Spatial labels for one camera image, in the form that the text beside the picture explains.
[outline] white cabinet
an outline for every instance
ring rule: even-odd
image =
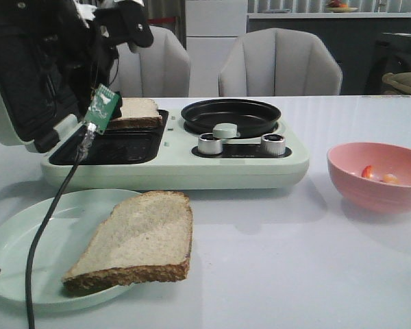
[[[186,1],[189,96],[218,96],[219,71],[236,37],[246,28],[247,0]]]

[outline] slice of bread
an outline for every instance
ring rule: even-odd
[[[187,277],[192,245],[189,198],[151,191],[117,204],[62,277],[69,291]]]
[[[108,129],[150,128],[163,124],[158,105],[149,98],[122,98],[122,116],[110,121]]]

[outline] table surface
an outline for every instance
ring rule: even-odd
[[[185,191],[194,214],[191,269],[137,284],[98,306],[36,314],[37,328],[411,329],[411,213],[379,215],[344,200],[327,150],[375,141],[411,148],[411,97],[263,97],[310,150],[292,188]],[[182,109],[200,99],[155,99]],[[53,197],[43,155],[0,144],[0,225]],[[25,328],[0,297],[0,328]]]

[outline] wire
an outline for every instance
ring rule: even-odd
[[[34,256],[35,256],[35,250],[36,246],[38,245],[38,242],[40,241],[41,235],[44,232],[47,224],[49,223],[49,220],[53,214],[53,212],[56,209],[56,206],[58,205],[58,202],[64,194],[64,191],[71,181],[71,178],[76,172],[76,169],[78,168],[79,164],[86,159],[88,155],[88,150],[90,149],[92,145],[92,141],[95,138],[95,125],[90,124],[87,132],[85,134],[84,139],[82,140],[81,144],[79,144],[77,148],[77,154],[75,158],[75,162],[73,166],[71,167],[71,170],[65,177],[63,183],[61,184],[60,188],[58,189],[55,197],[53,198],[53,201],[44,217],[42,220],[40,227],[35,233],[34,240],[32,241],[29,249],[29,253],[27,255],[27,262],[26,262],[26,272],[25,272],[25,294],[26,294],[26,313],[27,313],[27,323],[28,323],[28,328],[29,329],[35,329],[35,316],[34,316],[34,303],[32,300],[32,267],[34,264]]]

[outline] black pan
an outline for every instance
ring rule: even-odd
[[[181,111],[188,131],[212,132],[218,123],[238,126],[239,138],[251,138],[271,132],[281,112],[275,106],[250,99],[211,99],[186,106]]]

